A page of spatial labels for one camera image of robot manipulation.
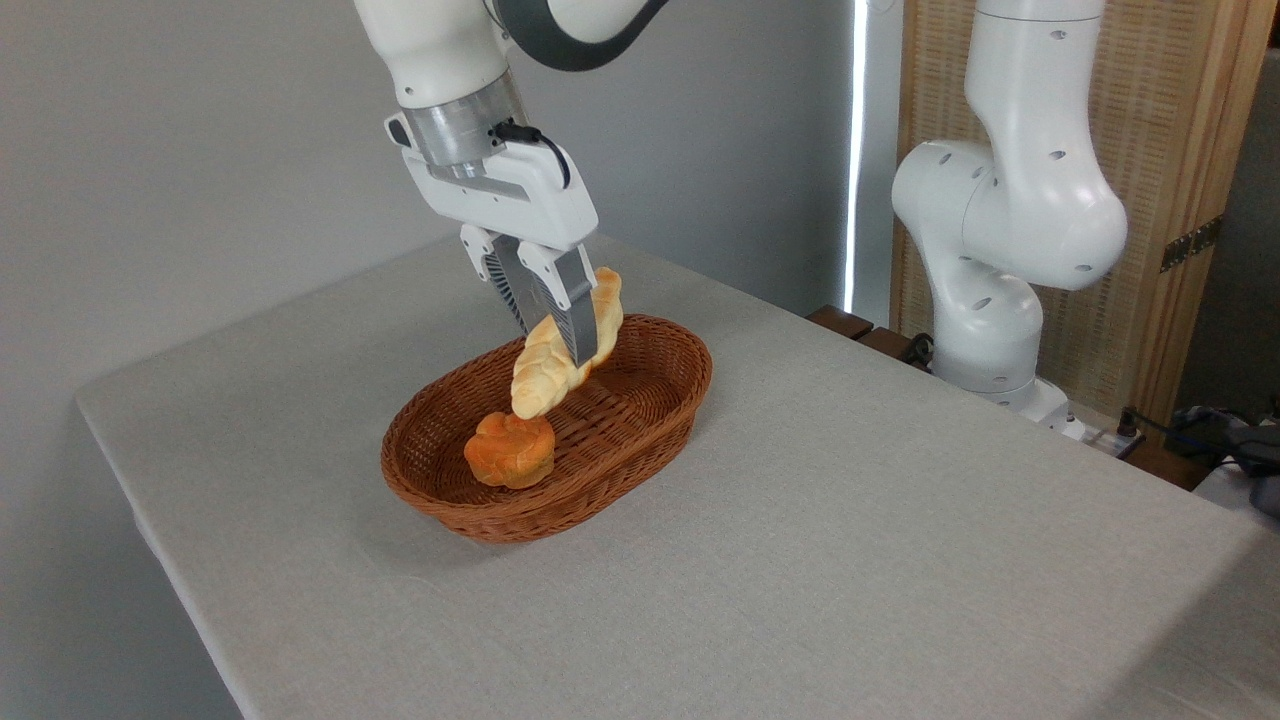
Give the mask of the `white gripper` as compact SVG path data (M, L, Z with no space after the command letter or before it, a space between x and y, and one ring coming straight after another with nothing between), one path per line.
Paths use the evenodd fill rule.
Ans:
M585 366L599 340L591 299L596 281L580 242L598 228L599 217L573 159L541 143L507 143L484 159L481 176L456 178L412 149L402 147L401 155L430 209L470 224L460 238L474 269L521 332L529 334L549 316L572 364Z

